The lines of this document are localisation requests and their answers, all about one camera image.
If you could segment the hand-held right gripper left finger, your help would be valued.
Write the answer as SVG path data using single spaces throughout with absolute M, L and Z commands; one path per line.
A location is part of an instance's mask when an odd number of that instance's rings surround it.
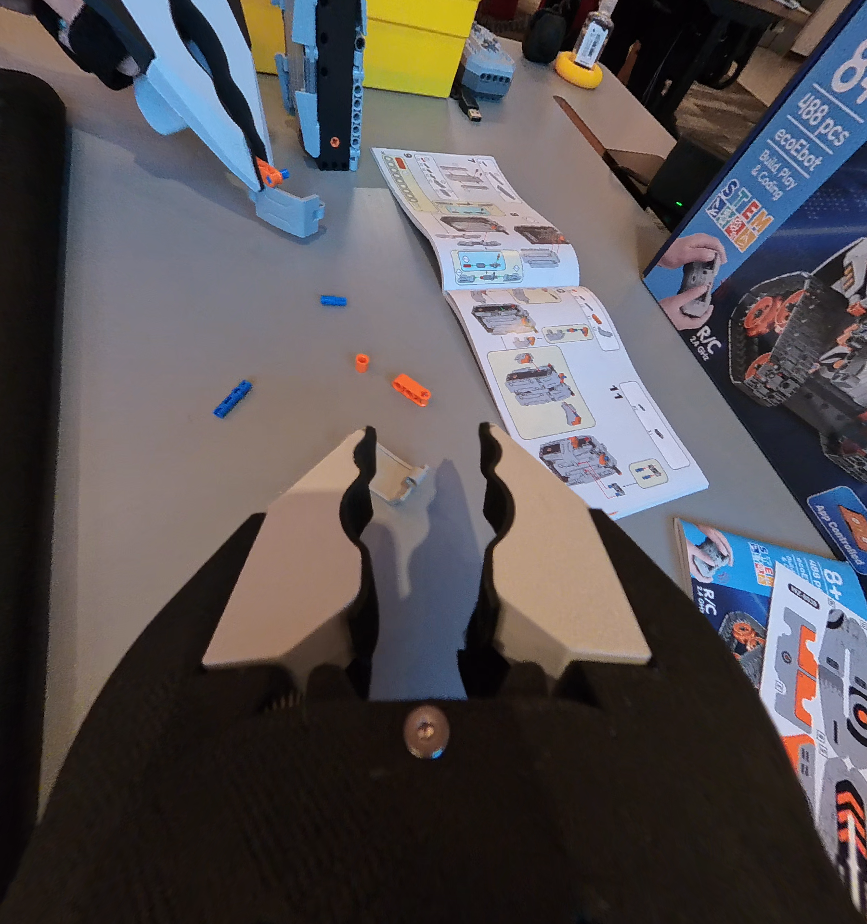
M 378 598 L 361 534 L 377 437 L 366 427 L 268 507 L 208 650 L 207 668 L 280 664 L 304 686 L 322 664 L 370 688 Z

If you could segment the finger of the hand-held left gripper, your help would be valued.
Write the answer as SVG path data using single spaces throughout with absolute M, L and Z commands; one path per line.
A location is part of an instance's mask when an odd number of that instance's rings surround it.
M 271 160 L 257 72 L 239 1 L 174 1 L 173 22 L 199 68 L 189 90 L 189 124 L 243 181 L 262 179 Z
M 127 2 L 155 52 L 147 72 L 142 75 L 143 87 L 154 90 L 174 112 L 177 120 L 196 133 L 189 124 L 189 90 L 192 87 L 190 79 L 196 76 L 199 68 L 194 65 L 174 25 L 174 1 Z M 252 191 L 259 191 L 263 187 L 262 180 L 241 181 Z

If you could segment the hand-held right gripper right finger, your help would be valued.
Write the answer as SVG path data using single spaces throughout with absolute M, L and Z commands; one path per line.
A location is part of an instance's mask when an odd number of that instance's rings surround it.
M 592 512 L 500 427 L 479 425 L 483 514 L 494 536 L 461 649 L 470 698 L 513 664 L 560 679 L 569 664 L 644 665 L 651 651 Z

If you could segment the grey bracket with orange connector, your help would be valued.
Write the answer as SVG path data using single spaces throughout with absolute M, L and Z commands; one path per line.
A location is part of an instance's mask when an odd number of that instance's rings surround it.
M 248 191 L 256 215 L 269 225 L 295 237 L 311 237 L 319 232 L 324 218 L 324 202 L 317 195 L 301 198 L 284 189 L 289 171 L 276 168 L 260 157 L 255 158 L 263 187 Z

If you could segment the plain grey bracket brick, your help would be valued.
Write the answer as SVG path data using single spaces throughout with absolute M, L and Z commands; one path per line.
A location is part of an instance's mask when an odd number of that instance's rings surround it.
M 380 443 L 376 444 L 375 456 L 376 470 L 370 491 L 390 505 L 404 502 L 429 473 L 428 466 L 413 466 Z

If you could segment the long blue pin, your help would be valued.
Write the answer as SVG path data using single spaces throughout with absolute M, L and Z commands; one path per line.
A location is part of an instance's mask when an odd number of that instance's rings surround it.
M 239 382 L 214 408 L 213 415 L 219 420 L 226 418 L 249 395 L 252 388 L 253 384 L 249 380 L 244 379 Z

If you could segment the grey battery box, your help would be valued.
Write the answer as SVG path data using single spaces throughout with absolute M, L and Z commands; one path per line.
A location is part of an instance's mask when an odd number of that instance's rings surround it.
M 474 22 L 453 86 L 467 89 L 476 99 L 498 100 L 506 96 L 515 70 L 514 59 L 504 51 L 498 38 Z

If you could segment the small clear plastic bottle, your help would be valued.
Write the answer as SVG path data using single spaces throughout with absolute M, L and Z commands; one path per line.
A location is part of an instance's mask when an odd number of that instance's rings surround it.
M 612 12 L 617 1 L 600 1 L 596 10 L 589 13 L 575 44 L 574 63 L 591 69 L 598 62 L 613 29 Z

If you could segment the grey desk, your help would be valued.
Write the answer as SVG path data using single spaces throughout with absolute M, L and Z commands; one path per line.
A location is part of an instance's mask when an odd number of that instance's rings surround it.
M 93 700 L 137 635 L 250 514 L 339 442 L 377 428 L 431 467 L 367 531 L 380 581 L 372 693 L 459 696 L 455 650 L 491 536 L 477 427 L 498 414 L 432 255 L 365 152 L 357 173 L 298 155 L 276 91 L 274 146 L 327 206 L 297 242 L 258 221 L 205 147 L 163 138 L 127 93 L 52 73 L 73 121 L 59 458 L 42 779 L 47 792 Z M 828 548 L 638 274 L 662 233 L 610 176 L 546 79 L 519 80 L 471 126 L 455 105 L 374 92 L 367 145 L 492 154 L 575 244 L 639 377 L 709 489 L 635 514 L 625 530 L 679 576 L 675 516 L 803 551 Z M 345 307 L 324 307 L 342 295 Z M 357 373 L 355 356 L 370 356 Z M 431 391 L 399 394 L 404 373 Z M 252 391 L 212 411 L 242 380 Z

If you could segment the grey and black brick model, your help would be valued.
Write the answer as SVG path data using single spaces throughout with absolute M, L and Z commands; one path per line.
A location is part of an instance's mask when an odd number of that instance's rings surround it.
M 276 69 L 285 109 L 321 170 L 358 169 L 363 108 L 364 1 L 274 1 L 282 10 L 285 52 Z

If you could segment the blue booklet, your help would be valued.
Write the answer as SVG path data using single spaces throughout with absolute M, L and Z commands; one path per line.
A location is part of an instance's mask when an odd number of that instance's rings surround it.
M 673 521 L 686 592 L 759 688 L 776 565 L 805 578 L 867 621 L 853 568 L 837 560 L 747 539 L 680 518 Z

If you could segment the yellow plastic bin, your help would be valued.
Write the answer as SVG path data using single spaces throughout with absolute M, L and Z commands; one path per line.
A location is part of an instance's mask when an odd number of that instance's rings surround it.
M 355 13 L 367 35 L 362 50 L 363 83 L 374 89 L 446 97 L 453 85 L 479 3 L 472 1 L 319 2 L 316 12 Z M 291 41 L 292 13 L 305 2 L 279 6 L 243 1 L 256 68 L 277 73 L 275 56 L 283 52 L 289 68 L 298 48 Z

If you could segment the open instruction booklet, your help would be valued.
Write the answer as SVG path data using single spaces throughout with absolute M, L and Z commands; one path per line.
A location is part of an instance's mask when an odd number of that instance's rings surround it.
M 612 518 L 709 483 L 638 377 L 567 238 L 491 156 L 374 148 L 427 237 L 510 436 Z

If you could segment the sticker sheet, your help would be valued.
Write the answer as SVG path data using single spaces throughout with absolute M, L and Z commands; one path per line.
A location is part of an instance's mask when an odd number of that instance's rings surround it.
M 867 922 L 867 620 L 781 564 L 768 618 L 762 700 Z

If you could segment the robot kit box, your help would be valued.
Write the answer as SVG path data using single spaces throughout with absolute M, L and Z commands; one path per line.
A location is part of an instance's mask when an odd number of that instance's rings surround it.
M 867 1 L 644 283 L 867 600 Z

